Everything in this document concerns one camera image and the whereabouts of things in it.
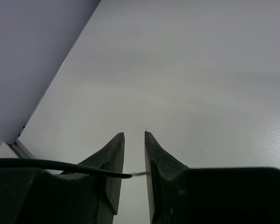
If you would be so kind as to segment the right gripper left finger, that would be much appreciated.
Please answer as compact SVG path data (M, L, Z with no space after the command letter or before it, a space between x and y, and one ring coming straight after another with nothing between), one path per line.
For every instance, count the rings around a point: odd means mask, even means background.
M121 179L15 167L0 159L0 224L110 224Z

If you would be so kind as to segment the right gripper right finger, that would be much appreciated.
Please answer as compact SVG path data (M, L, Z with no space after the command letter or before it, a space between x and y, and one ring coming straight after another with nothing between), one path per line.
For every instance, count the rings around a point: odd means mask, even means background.
M145 133L152 224L280 224L280 170L189 168Z

